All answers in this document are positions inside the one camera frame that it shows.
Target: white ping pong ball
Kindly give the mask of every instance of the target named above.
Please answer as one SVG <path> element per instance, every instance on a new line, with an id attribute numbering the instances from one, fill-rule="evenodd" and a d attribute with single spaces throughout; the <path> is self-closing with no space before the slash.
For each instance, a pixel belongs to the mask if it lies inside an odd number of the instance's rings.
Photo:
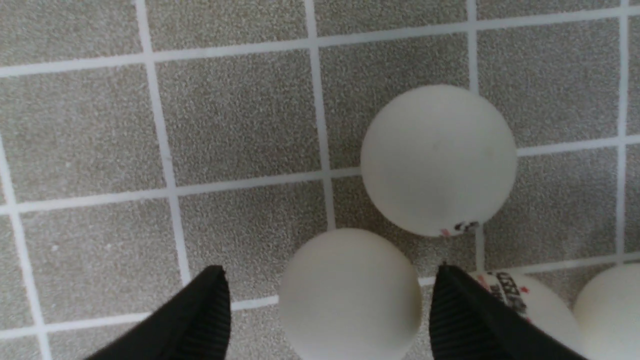
<path id="1" fill-rule="evenodd" d="M 289 262 L 280 321 L 303 360 L 402 360 L 422 320 L 409 259 L 369 231 L 316 236 Z"/>
<path id="2" fill-rule="evenodd" d="M 584 350 L 576 319 L 564 301 L 532 277 L 505 272 L 473 275 L 493 296 L 578 354 Z"/>
<path id="3" fill-rule="evenodd" d="M 362 179 L 391 222 L 415 234 L 472 231 L 504 204 L 516 176 L 513 134 L 485 98 L 423 86 L 388 103 L 362 144 Z"/>
<path id="4" fill-rule="evenodd" d="M 591 280 L 573 307 L 589 360 L 640 359 L 640 264 Z"/>

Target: white grout line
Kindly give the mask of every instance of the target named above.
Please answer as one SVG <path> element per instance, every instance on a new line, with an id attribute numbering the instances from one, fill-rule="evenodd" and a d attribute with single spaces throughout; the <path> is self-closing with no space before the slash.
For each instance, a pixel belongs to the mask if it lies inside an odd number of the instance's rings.
<path id="1" fill-rule="evenodd" d="M 38 334 L 38 330 L 35 326 L 21 327 L 18 329 L 0 330 L 0 339 L 23 338 L 25 336 L 32 336 L 36 334 Z"/>
<path id="2" fill-rule="evenodd" d="M 324 173 L 322 171 L 298 172 L 295 174 L 284 174 L 275 176 L 254 177 L 252 179 L 242 179 L 233 181 L 222 181 L 219 183 L 199 184 L 181 186 L 177 188 L 179 196 L 197 195 L 208 192 L 220 192 L 225 190 L 248 189 L 259 186 L 269 186 L 278 184 L 299 183 L 302 181 L 322 180 Z"/>
<path id="3" fill-rule="evenodd" d="M 20 75 L 48 74 L 52 72 L 65 72 L 71 70 L 99 69 L 101 67 L 116 67 L 143 63 L 144 61 L 144 55 L 132 54 L 111 56 L 108 58 L 76 59 L 52 63 L 0 67 L 0 78 Z"/>
<path id="4" fill-rule="evenodd" d="M 257 309 L 258 307 L 275 305 L 278 303 L 278 295 L 263 297 L 260 299 L 235 301 L 231 304 L 231 311 L 240 311 L 247 309 Z"/>
<path id="5" fill-rule="evenodd" d="M 67 331 L 88 329 L 90 327 L 100 327 L 109 325 L 119 325 L 121 323 L 134 323 L 141 322 L 146 319 L 151 313 L 135 313 L 126 315 L 109 316 L 105 318 L 96 318 L 88 320 L 78 320 L 72 322 L 50 323 L 45 325 L 47 332 Z"/>
<path id="6" fill-rule="evenodd" d="M 518 149 L 518 157 L 554 154 L 557 152 L 579 151 L 586 149 L 598 149 L 601 147 L 618 146 L 618 144 L 620 144 L 620 139 L 618 137 L 615 137 L 596 140 L 585 140 L 580 142 L 555 143 L 552 145 L 541 145 L 534 147 L 522 147 Z"/>
<path id="7" fill-rule="evenodd" d="M 116 202 L 135 201 L 144 199 L 159 199 L 167 197 L 166 189 L 141 190 L 137 192 L 109 193 L 102 195 L 90 195 L 84 197 L 73 197 L 70 199 L 56 199 L 45 201 L 23 202 L 17 204 L 19 213 L 30 211 L 49 211 L 67 208 L 79 208 L 83 206 L 93 206 L 96 204 L 112 204 Z"/>
<path id="8" fill-rule="evenodd" d="M 436 283 L 436 277 L 421 277 L 420 279 L 418 279 L 418 283 L 420 284 L 420 286 L 433 285 Z"/>
<path id="9" fill-rule="evenodd" d="M 314 0 L 305 0 L 305 13 L 307 18 L 307 32 L 310 42 L 317 39 L 316 12 Z M 335 229 L 335 208 L 333 206 L 333 186 L 331 177 L 331 164 L 329 161 L 329 140 L 326 132 L 326 119 L 324 117 L 324 100 L 322 91 L 322 74 L 320 69 L 320 50 L 316 45 L 309 48 L 311 61 L 311 81 L 314 91 L 314 105 L 316 107 L 316 127 L 320 149 L 320 164 L 322 166 L 322 181 L 324 188 L 324 208 L 326 210 L 327 230 Z"/>
<path id="10" fill-rule="evenodd" d="M 467 17 L 470 24 L 467 34 L 467 52 L 469 59 L 469 90 L 479 94 L 478 86 L 478 41 L 476 24 L 476 0 L 467 0 Z"/>
<path id="11" fill-rule="evenodd" d="M 640 6 L 629 8 L 609 8 L 600 10 L 583 10 L 578 12 L 553 13 L 546 15 L 532 15 L 524 17 L 512 17 L 508 19 L 480 20 L 477 22 L 478 30 L 519 28 L 521 26 L 551 25 L 564 22 L 575 22 L 585 20 L 599 20 L 619 17 L 628 13 L 629 15 L 640 14 Z"/>
<path id="12" fill-rule="evenodd" d="M 467 33 L 467 54 L 468 54 L 468 69 L 469 69 L 469 90 L 474 94 L 480 94 L 478 85 L 478 41 L 477 31 L 475 29 L 476 24 L 476 0 L 467 0 L 467 20 L 471 25 Z M 476 242 L 476 270 L 484 270 L 484 230 L 481 224 L 474 234 Z"/>
<path id="13" fill-rule="evenodd" d="M 15 192 L 13 191 L 13 183 L 11 181 L 11 172 L 9 163 L 4 153 L 4 145 L 0 136 L 0 179 L 2 180 L 4 190 L 4 200 L 9 210 L 9 219 L 13 227 L 13 237 L 15 240 L 15 248 L 22 269 L 22 279 L 26 288 L 29 307 L 31 308 L 31 316 L 33 318 L 35 335 L 38 337 L 42 360 L 51 360 L 51 349 L 49 348 L 49 339 L 44 330 L 44 318 L 42 309 L 40 308 L 40 300 L 38 299 L 38 290 L 36 288 L 35 279 L 33 277 L 33 269 L 29 261 L 29 250 L 27 249 L 27 241 L 24 236 L 24 228 L 20 221 L 20 214 L 15 205 Z"/>
<path id="14" fill-rule="evenodd" d="M 533 274 L 537 272 L 548 272 L 548 271 L 554 271 L 554 270 L 580 268 L 583 266 L 613 264 L 619 258 L 620 257 L 617 255 L 598 256 L 594 258 L 558 261 L 555 263 L 518 266 L 518 267 L 512 267 L 512 268 L 502 268 L 502 269 L 491 270 L 491 271 Z M 624 256 L 622 257 L 622 260 L 624 261 L 640 260 L 640 252 L 624 254 Z M 478 272 L 479 271 L 471 272 L 471 274 L 477 274 Z M 433 285 L 435 283 L 435 276 L 421 277 L 418 279 L 418 282 L 420 286 Z M 236 301 L 231 304 L 231 309 L 233 311 L 257 309 L 264 306 L 275 305 L 277 303 L 278 303 L 278 295 L 273 295 L 270 297 L 263 297 L 259 299 Z M 148 317 L 149 315 L 150 313 L 134 313 L 134 314 L 127 314 L 127 315 L 117 315 L 117 316 L 109 316 L 105 318 L 77 320 L 77 321 L 62 322 L 62 323 L 52 323 L 52 324 L 44 325 L 43 328 L 46 332 L 86 329 L 90 327 L 100 327 L 100 326 L 107 326 L 107 325 L 116 325 L 121 323 L 140 322 L 144 320 L 146 317 Z M 36 335 L 37 332 L 38 332 L 38 329 L 33 326 L 23 327 L 19 329 L 1 330 L 0 339 L 12 339 L 12 338 L 20 338 L 23 336 Z"/>
<path id="15" fill-rule="evenodd" d="M 622 8 L 628 7 L 628 0 L 622 0 Z M 616 201 L 616 254 L 620 257 L 618 264 L 622 265 L 622 255 L 625 253 L 625 185 L 627 182 L 627 108 L 629 88 L 629 19 L 626 13 L 620 16 L 620 90 L 618 103 L 618 194 Z"/>
<path id="16" fill-rule="evenodd" d="M 565 261 L 558 261 L 556 263 L 547 263 L 547 264 L 516 266 L 516 267 L 502 268 L 502 269 L 491 270 L 491 271 L 503 271 L 503 272 L 516 272 L 516 273 L 521 273 L 521 274 L 533 274 L 533 273 L 536 273 L 536 272 L 548 272 L 548 271 L 554 271 L 554 270 L 580 268 L 580 267 L 583 267 L 583 266 L 613 264 L 613 263 L 617 262 L 618 258 L 619 258 L 619 256 L 617 256 L 617 255 L 597 256 L 597 257 L 594 257 L 594 258 L 565 260 Z"/>
<path id="17" fill-rule="evenodd" d="M 309 39 L 286 40 L 279 42 L 263 42 L 259 44 L 230 45 L 221 47 L 206 47 L 201 49 L 159 51 L 153 54 L 155 62 L 171 60 L 190 60 L 204 58 L 218 58 L 220 56 L 233 56 L 257 53 L 269 53 L 272 51 L 288 51 L 296 49 L 308 49 L 311 43 Z"/>
<path id="18" fill-rule="evenodd" d="M 474 22 L 458 22 L 454 24 L 428 25 L 418 28 L 404 28 L 383 31 L 372 31 L 368 33 L 358 33 L 350 35 L 335 35 L 329 37 L 312 37 L 298 40 L 288 40 L 280 42 L 265 42 L 261 44 L 243 44 L 223 47 L 208 47 L 204 49 L 185 49 L 159 51 L 148 53 L 150 43 L 143 44 L 147 47 L 143 54 L 130 54 L 112 56 L 107 58 L 90 58 L 68 61 L 56 61 L 50 63 L 39 63 L 29 65 L 17 65 L 10 67 L 0 67 L 0 78 L 9 76 L 43 74 L 49 72 L 63 72 L 80 69 L 96 69 L 100 67 L 114 67 L 128 65 L 132 63 L 145 63 L 152 61 L 186 60 L 198 58 L 211 58 L 218 56 L 230 56 L 252 53 L 266 53 L 271 51 L 286 51 L 293 49 L 312 49 L 314 47 L 325 47 L 347 44 L 363 44 L 383 40 L 398 40 L 402 38 L 421 37 L 428 35 L 443 35 L 451 33 L 463 33 L 474 30 L 514 28 L 531 25 L 559 24 L 563 22 L 574 22 L 582 20 L 607 19 L 621 17 L 625 14 L 640 15 L 640 6 L 618 7 L 602 10 L 588 10 L 569 13 L 555 13 L 545 15 L 533 15 L 525 17 L 512 17 L 507 19 L 476 20 Z"/>
<path id="19" fill-rule="evenodd" d="M 386 40 L 399 40 L 413 37 L 424 37 L 429 35 L 445 35 L 451 33 L 467 32 L 469 24 L 467 22 L 457 22 L 454 24 L 427 25 L 418 28 L 403 28 L 393 30 L 372 31 L 368 33 L 356 33 L 348 35 L 333 35 L 330 37 L 319 37 L 317 44 L 319 47 L 365 44 L 368 42 L 378 42 Z"/>
<path id="20" fill-rule="evenodd" d="M 518 149 L 518 156 L 535 156 L 544 154 L 553 154 L 557 152 L 579 151 L 586 149 L 598 149 L 602 147 L 618 146 L 620 143 L 635 144 L 640 143 L 640 135 L 629 135 L 624 139 L 620 138 L 604 138 L 597 140 L 586 140 L 582 142 L 559 143 L 553 145 L 542 145 L 536 147 L 525 147 Z M 332 179 L 340 177 L 360 176 L 359 167 L 338 168 L 329 171 Z M 176 193 L 179 196 L 196 195 L 200 193 L 218 192 L 224 190 L 237 190 L 246 188 L 255 188 L 258 186 L 269 186 L 277 184 L 297 183 L 302 181 L 318 181 L 324 179 L 323 171 L 301 172 L 295 174 L 284 174 L 276 176 L 255 177 L 251 179 L 222 181 L 218 183 L 198 184 L 189 186 L 176 187 Z M 56 199 L 23 202 L 17 204 L 19 213 L 27 213 L 31 211 L 49 211 L 55 209 L 77 208 L 82 206 L 96 206 L 103 204 L 111 204 L 116 202 L 134 201 L 142 199 L 158 199 L 169 197 L 168 189 L 152 189 L 140 190 L 137 192 L 110 193 L 102 195 L 90 195 L 85 197 L 74 197 L 69 199 Z M 7 205 L 0 205 L 0 215 L 9 215 L 10 208 Z"/>
<path id="21" fill-rule="evenodd" d="M 136 15 L 138 18 L 138 27 L 140 31 L 142 49 L 144 50 L 145 54 L 145 65 L 147 66 L 149 94 L 151 96 L 151 106 L 154 113 L 154 122 L 156 123 L 156 133 L 160 148 L 160 156 L 162 158 L 164 180 L 166 181 L 166 191 L 168 192 L 169 208 L 171 210 L 171 218 L 173 223 L 173 235 L 175 237 L 175 248 L 178 257 L 178 266 L 180 268 L 180 278 L 182 280 L 182 285 L 184 286 L 187 285 L 189 281 L 191 281 L 191 274 L 189 272 L 187 250 L 184 245 L 184 230 L 182 229 L 182 219 L 180 218 L 180 204 L 178 202 L 178 194 L 175 187 L 173 161 L 171 157 L 171 151 L 169 150 L 169 138 L 166 134 L 166 124 L 164 123 L 164 114 L 160 98 L 160 89 L 158 87 L 156 65 L 152 58 L 153 49 L 151 44 L 151 34 L 149 32 L 149 23 L 147 19 L 147 7 L 145 6 L 145 0 L 136 0 Z"/>
<path id="22" fill-rule="evenodd" d="M 336 168 L 331 170 L 331 177 L 333 179 L 338 179 L 340 177 L 360 176 L 360 175 L 362 175 L 362 172 L 360 171 L 360 167 Z"/>

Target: table tennis ball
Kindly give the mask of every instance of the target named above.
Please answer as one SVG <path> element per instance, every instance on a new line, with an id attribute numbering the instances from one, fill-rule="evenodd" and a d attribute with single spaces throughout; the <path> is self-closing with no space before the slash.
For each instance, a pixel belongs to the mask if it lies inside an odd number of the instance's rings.
<path id="1" fill-rule="evenodd" d="M 506 272 L 473 275 L 487 291 L 547 335 L 582 354 L 582 336 L 572 312 L 551 289 L 528 276 Z"/>
<path id="2" fill-rule="evenodd" d="M 507 199 L 516 147 L 486 99 L 449 85 L 424 86 L 387 104 L 362 144 L 362 179 L 391 222 L 426 236 L 473 230 Z"/>
<path id="3" fill-rule="evenodd" d="M 590 360 L 640 358 L 640 265 L 607 270 L 591 280 L 573 307 Z"/>
<path id="4" fill-rule="evenodd" d="M 358 229 L 304 244 L 279 295 L 282 327 L 303 360 L 401 360 L 422 318 L 409 260 L 387 240 Z"/>

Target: speckled gray tile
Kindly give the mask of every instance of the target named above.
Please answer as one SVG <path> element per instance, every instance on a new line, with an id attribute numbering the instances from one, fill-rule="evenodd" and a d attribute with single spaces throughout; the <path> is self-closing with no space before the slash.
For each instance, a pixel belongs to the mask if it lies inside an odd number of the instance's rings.
<path id="1" fill-rule="evenodd" d="M 189 267 L 223 265 L 233 300 L 274 295 L 295 251 L 326 231 L 320 181 L 180 198 Z"/>
<path id="2" fill-rule="evenodd" d="M 40 345 L 35 336 L 28 338 L 0 339 L 0 359 L 41 360 Z"/>
<path id="3" fill-rule="evenodd" d="M 318 36 L 467 21 L 466 0 L 316 0 Z"/>
<path id="4" fill-rule="evenodd" d="M 8 217 L 0 217 L 0 284 L 0 330 L 33 325 Z"/>
<path id="5" fill-rule="evenodd" d="M 303 0 L 150 0 L 154 50 L 192 49 L 307 37 Z"/>
<path id="6" fill-rule="evenodd" d="M 22 216 L 46 322 L 152 311 L 180 290 L 166 199 Z"/>
<path id="7" fill-rule="evenodd" d="M 0 205 L 5 204 L 6 201 L 4 201 L 4 187 L 2 185 L 2 181 L 0 181 Z"/>
<path id="8" fill-rule="evenodd" d="M 142 52 L 131 0 L 3 0 L 0 66 Z"/>
<path id="9" fill-rule="evenodd" d="M 421 85 L 468 87 L 465 34 L 325 47 L 320 58 L 332 168 L 359 166 L 371 120 L 395 96 Z"/>
<path id="10" fill-rule="evenodd" d="M 616 136 L 617 19 L 478 33 L 480 93 L 519 147 Z"/>
<path id="11" fill-rule="evenodd" d="M 640 133 L 640 17 L 629 17 L 627 134 Z"/>
<path id="12" fill-rule="evenodd" d="M 547 13 L 614 8 L 620 0 L 477 0 L 478 19 L 496 19 Z"/>
<path id="13" fill-rule="evenodd" d="M 518 159 L 511 196 L 487 222 L 487 268 L 614 254 L 616 148 Z"/>
<path id="14" fill-rule="evenodd" d="M 53 360 L 82 360 L 116 340 L 135 323 L 59 331 L 49 334 Z"/>
<path id="15" fill-rule="evenodd" d="M 158 65 L 178 185 L 320 169 L 306 51 Z"/>
<path id="16" fill-rule="evenodd" d="M 547 285 L 564 300 L 569 308 L 573 308 L 573 303 L 584 286 L 596 275 L 612 266 L 614 264 L 585 266 L 527 275 Z"/>
<path id="17" fill-rule="evenodd" d="M 422 324 L 413 341 L 413 346 L 403 360 L 433 360 L 431 340 L 429 337 L 429 312 L 431 311 L 431 295 L 433 286 L 422 287 Z"/>
<path id="18" fill-rule="evenodd" d="M 301 360 L 286 340 L 277 306 L 234 311 L 227 360 Z"/>
<path id="19" fill-rule="evenodd" d="M 625 252 L 640 251 L 640 145 L 627 146 Z"/>
<path id="20" fill-rule="evenodd" d="M 391 241 L 411 260 L 420 276 L 435 275 L 443 261 L 467 271 L 476 269 L 473 235 L 425 238 L 400 229 L 375 208 L 360 176 L 333 180 L 333 205 L 338 228 L 365 229 Z"/>
<path id="21" fill-rule="evenodd" d="M 18 201 L 164 187 L 142 65 L 0 79 Z"/>

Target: floor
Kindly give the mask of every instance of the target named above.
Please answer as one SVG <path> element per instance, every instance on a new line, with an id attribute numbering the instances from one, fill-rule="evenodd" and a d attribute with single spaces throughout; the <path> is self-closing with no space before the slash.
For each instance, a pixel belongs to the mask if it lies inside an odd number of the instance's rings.
<path id="1" fill-rule="evenodd" d="M 570 306 L 640 259 L 639 15 L 639 0 L 2 1 L 0 359 L 80 359 L 212 263 L 234 301 L 228 359 L 297 359 L 278 280 L 335 227 L 394 242 L 426 304 L 446 260 L 531 274 Z M 475 236 L 394 227 L 359 177 L 374 114 L 437 83 L 489 99 L 519 148 Z M 431 358 L 426 315 L 406 360 Z"/>

